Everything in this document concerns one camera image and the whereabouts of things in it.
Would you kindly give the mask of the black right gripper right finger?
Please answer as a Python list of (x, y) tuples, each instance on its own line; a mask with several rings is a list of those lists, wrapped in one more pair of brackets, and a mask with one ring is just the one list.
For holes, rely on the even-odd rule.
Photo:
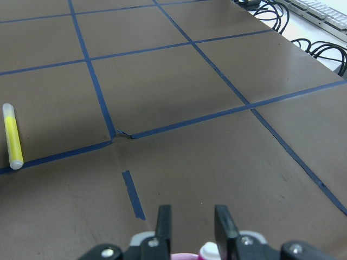
[(225, 205), (215, 205), (214, 234), (221, 259), (233, 259), (239, 230)]

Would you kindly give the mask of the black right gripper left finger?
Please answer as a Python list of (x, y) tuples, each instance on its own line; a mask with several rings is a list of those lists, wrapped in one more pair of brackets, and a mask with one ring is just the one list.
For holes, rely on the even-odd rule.
[(172, 209), (170, 205), (161, 205), (158, 209), (156, 237), (163, 241), (160, 247), (167, 253), (166, 259), (171, 259)]

